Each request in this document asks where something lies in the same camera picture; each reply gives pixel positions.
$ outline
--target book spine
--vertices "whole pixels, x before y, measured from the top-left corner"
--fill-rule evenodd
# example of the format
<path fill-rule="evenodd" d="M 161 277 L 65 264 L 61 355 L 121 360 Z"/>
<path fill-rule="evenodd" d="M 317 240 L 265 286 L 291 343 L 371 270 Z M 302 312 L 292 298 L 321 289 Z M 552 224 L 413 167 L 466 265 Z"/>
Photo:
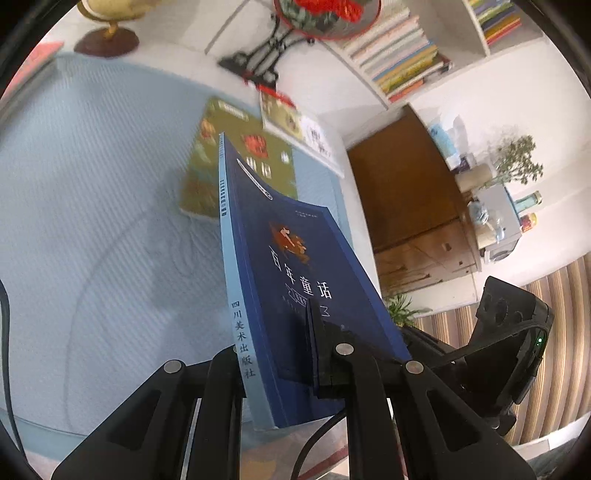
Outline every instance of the book spine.
<path fill-rule="evenodd" d="M 406 97 L 409 93 L 412 93 L 415 90 L 422 87 L 422 85 L 424 83 L 425 83 L 425 80 L 420 79 L 420 80 L 414 82 L 411 86 L 406 87 L 404 90 L 402 90 L 402 92 L 398 92 L 398 93 L 392 95 L 388 100 L 390 100 L 390 103 L 398 102 L 401 98 Z"/>
<path fill-rule="evenodd" d="M 424 57 L 432 55 L 433 57 L 437 54 L 437 46 L 433 43 L 428 43 L 425 47 L 420 48 L 417 51 L 411 52 L 409 55 L 404 57 L 398 63 L 392 65 L 390 68 L 384 70 L 379 75 L 375 76 L 372 80 L 374 82 L 380 82 L 381 79 L 385 78 L 390 74 L 396 74 L 404 69 L 411 67 L 413 64 L 421 61 Z"/>
<path fill-rule="evenodd" d="M 501 4 L 509 3 L 511 0 L 492 0 L 488 2 L 482 2 L 474 7 L 474 13 L 478 17 L 478 15 L 484 14 L 486 11 L 496 8 Z"/>
<path fill-rule="evenodd" d="M 412 17 L 406 20 L 403 24 L 388 30 L 385 34 L 367 45 L 367 47 L 362 48 L 354 55 L 351 55 L 351 59 L 357 63 L 361 63 L 382 50 L 388 44 L 398 41 L 400 38 L 417 28 L 418 17 Z"/>
<path fill-rule="evenodd" d="M 489 45 L 492 45 L 496 41 L 502 39 L 504 36 L 506 36 L 509 33 L 511 33 L 513 30 L 515 30 L 520 25 L 521 25 L 521 21 L 518 21 L 518 22 L 510 25 L 509 27 L 506 27 L 503 30 L 498 31 L 495 35 L 492 35 L 489 38 L 487 38 L 486 39 L 486 43 L 489 44 Z"/>
<path fill-rule="evenodd" d="M 418 28 L 409 32 L 405 36 L 403 36 L 400 40 L 391 43 L 390 45 L 384 47 L 382 50 L 377 52 L 376 54 L 372 55 L 367 60 L 361 62 L 360 66 L 366 69 L 375 68 L 377 65 L 381 64 L 384 61 L 391 59 L 394 55 L 398 55 L 398 52 L 401 48 L 419 44 L 421 42 L 428 42 L 427 37 L 424 36 L 425 32 L 422 28 Z"/>
<path fill-rule="evenodd" d="M 344 50 L 349 55 L 354 55 L 358 50 L 364 48 L 367 44 L 371 43 L 390 28 L 394 28 L 400 22 L 405 21 L 408 17 L 410 17 L 410 10 L 408 8 L 404 8 L 393 17 L 386 18 L 378 23 L 376 26 L 371 28 L 367 34 L 356 38 L 355 41 L 348 44 Z"/>
<path fill-rule="evenodd" d="M 395 95 L 396 93 L 401 92 L 405 88 L 412 85 L 414 82 L 417 82 L 417 81 L 427 77 L 428 75 L 438 71 L 438 69 L 440 69 L 443 66 L 444 66 L 443 61 L 439 61 L 435 65 L 424 67 L 424 69 L 422 71 L 415 71 L 414 74 L 412 75 L 412 77 L 409 77 L 409 76 L 405 77 L 405 79 L 403 79 L 401 83 L 398 83 L 398 85 L 396 85 L 396 84 L 392 85 L 390 90 L 384 91 L 384 93 L 386 95 Z"/>
<path fill-rule="evenodd" d="M 396 17 L 403 13 L 405 9 L 405 5 L 398 0 L 389 2 L 389 4 L 382 2 L 382 9 L 380 10 L 379 17 L 375 24 L 368 31 L 359 36 L 338 42 L 340 47 L 348 53 L 353 53 L 362 45 L 375 38 L 375 31 L 378 31 L 384 23 L 390 22 L 392 17 Z"/>
<path fill-rule="evenodd" d="M 228 177 L 226 174 L 224 134 L 220 134 L 219 139 L 219 182 L 220 227 L 222 230 L 223 263 L 228 292 L 228 316 L 232 322 L 236 355 L 238 356 L 244 390 L 249 398 L 252 418 L 260 428 L 271 429 L 275 427 L 275 421 L 265 393 L 259 360 L 252 341 L 252 330 L 242 289 L 242 285 L 248 285 L 249 282 L 248 279 L 244 279 L 244 282 L 241 281 L 238 267 L 235 238 L 240 235 L 239 232 L 235 231 L 232 222 L 232 214 L 236 215 L 236 212 L 233 212 L 231 193 L 226 188 Z"/>
<path fill-rule="evenodd" d="M 403 40 L 397 42 L 392 47 L 384 50 L 385 54 L 378 57 L 378 61 L 367 63 L 365 71 L 370 77 L 383 72 L 389 66 L 398 63 L 400 60 L 408 57 L 412 52 L 418 51 L 429 44 L 429 39 L 423 35 L 423 30 L 418 30 L 406 35 Z"/>
<path fill-rule="evenodd" d="M 489 40 L 489 38 L 496 37 L 499 33 L 504 32 L 507 28 L 513 27 L 515 24 L 520 24 L 521 19 L 517 14 L 512 14 L 507 18 L 503 19 L 503 21 L 499 24 L 496 24 L 494 27 L 485 30 L 484 37 Z"/>
<path fill-rule="evenodd" d="M 488 19 L 486 22 L 481 23 L 480 27 L 483 30 L 488 30 L 489 28 L 501 23 L 506 17 L 513 14 L 515 10 L 515 7 L 510 5 L 509 8 L 504 9 L 502 12 L 497 13 L 494 17 Z"/>
<path fill-rule="evenodd" d="M 497 5 L 495 8 L 491 8 L 486 10 L 484 13 L 481 13 L 477 16 L 478 22 L 482 25 L 487 20 L 490 20 L 494 16 L 504 12 L 506 9 L 511 8 L 513 4 L 511 2 L 505 2 L 503 4 Z"/>
<path fill-rule="evenodd" d="M 401 72 L 398 72 L 395 75 L 385 77 L 378 83 L 380 88 L 384 91 L 386 95 L 391 93 L 391 89 L 393 87 L 396 87 L 401 83 L 411 80 L 417 73 L 422 71 L 422 69 L 430 66 L 433 63 L 433 60 L 436 55 L 437 52 L 434 52 L 432 55 L 429 55 L 421 59 L 420 61 L 414 63 L 409 68 Z"/>

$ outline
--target red book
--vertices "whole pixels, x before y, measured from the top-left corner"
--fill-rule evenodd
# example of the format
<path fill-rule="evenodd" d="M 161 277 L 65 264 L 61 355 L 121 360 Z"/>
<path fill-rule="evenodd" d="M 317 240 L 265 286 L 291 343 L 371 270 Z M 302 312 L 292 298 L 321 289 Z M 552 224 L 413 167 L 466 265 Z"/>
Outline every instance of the red book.
<path fill-rule="evenodd" d="M 515 22 L 511 25 L 508 25 L 506 28 L 499 30 L 496 34 L 490 36 L 489 38 L 486 39 L 486 43 L 490 45 L 492 45 L 494 42 L 496 42 L 497 40 L 502 39 L 504 36 L 506 36 L 507 34 L 511 33 L 514 29 L 516 29 L 517 27 L 519 27 L 521 25 L 521 19 L 519 19 L 518 22 Z"/>
<path fill-rule="evenodd" d="M 33 77 L 64 46 L 62 41 L 39 43 L 23 62 L 0 98 L 0 106 Z"/>
<path fill-rule="evenodd" d="M 408 95 L 409 93 L 414 92 L 421 85 L 423 85 L 423 83 L 425 83 L 425 80 L 420 79 L 419 81 L 414 82 L 412 85 L 406 87 L 402 92 L 398 92 L 395 95 L 392 95 L 388 100 L 390 100 L 390 103 L 394 103 L 400 100 L 402 97 Z"/>

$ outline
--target bottle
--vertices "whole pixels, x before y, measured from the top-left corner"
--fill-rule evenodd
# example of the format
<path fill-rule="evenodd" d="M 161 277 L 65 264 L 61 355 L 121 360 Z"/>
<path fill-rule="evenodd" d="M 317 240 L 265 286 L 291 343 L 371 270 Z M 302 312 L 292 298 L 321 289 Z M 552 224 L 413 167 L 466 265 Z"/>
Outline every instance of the bottle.
<path fill-rule="evenodd" d="M 521 224 L 521 233 L 526 233 L 538 225 L 538 217 L 535 213 L 529 213 L 519 217 L 519 223 Z"/>
<path fill-rule="evenodd" d="M 514 205 L 517 213 L 521 213 L 527 210 L 528 208 L 532 208 L 533 206 L 539 205 L 540 203 L 542 203 L 542 195 L 540 194 L 540 192 L 535 191 L 527 197 L 523 197 L 519 200 L 516 200 L 514 202 Z"/>

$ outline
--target cabinet drawer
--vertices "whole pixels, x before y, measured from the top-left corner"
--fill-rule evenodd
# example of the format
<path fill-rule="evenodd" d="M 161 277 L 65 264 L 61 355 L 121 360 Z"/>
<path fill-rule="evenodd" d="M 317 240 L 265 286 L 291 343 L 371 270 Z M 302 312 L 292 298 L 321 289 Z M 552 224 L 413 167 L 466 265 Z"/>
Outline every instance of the cabinet drawer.
<path fill-rule="evenodd" d="M 404 276 L 415 270 L 425 270 L 434 264 L 428 255 L 410 244 L 400 245 L 376 254 L 375 262 L 378 276 Z"/>
<path fill-rule="evenodd" d="M 462 223 L 452 222 L 412 240 L 412 245 L 442 265 L 455 272 L 474 264 L 472 251 L 466 240 Z"/>

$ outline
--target picture book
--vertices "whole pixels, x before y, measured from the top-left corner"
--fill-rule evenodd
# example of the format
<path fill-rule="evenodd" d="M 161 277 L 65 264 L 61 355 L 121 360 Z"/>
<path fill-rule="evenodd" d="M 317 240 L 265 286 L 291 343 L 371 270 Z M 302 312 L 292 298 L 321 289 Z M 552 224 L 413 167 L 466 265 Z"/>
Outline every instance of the picture book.
<path fill-rule="evenodd" d="M 291 147 L 264 130 L 261 119 L 221 98 L 212 97 L 197 127 L 183 179 L 179 201 L 183 213 L 219 217 L 218 140 L 222 132 L 269 185 L 288 197 L 297 198 Z"/>
<path fill-rule="evenodd" d="M 265 130 L 284 139 L 344 177 L 318 119 L 292 105 L 261 91 L 261 116 Z"/>
<path fill-rule="evenodd" d="M 37 74 L 64 46 L 62 41 L 38 43 L 6 87 L 0 97 L 2 108 L 35 74 Z"/>
<path fill-rule="evenodd" d="M 291 199 L 219 141 L 222 251 L 236 354 L 256 427 L 331 416 L 340 401 L 313 395 L 308 299 L 323 320 L 384 355 L 410 359 L 400 331 L 326 207 Z"/>

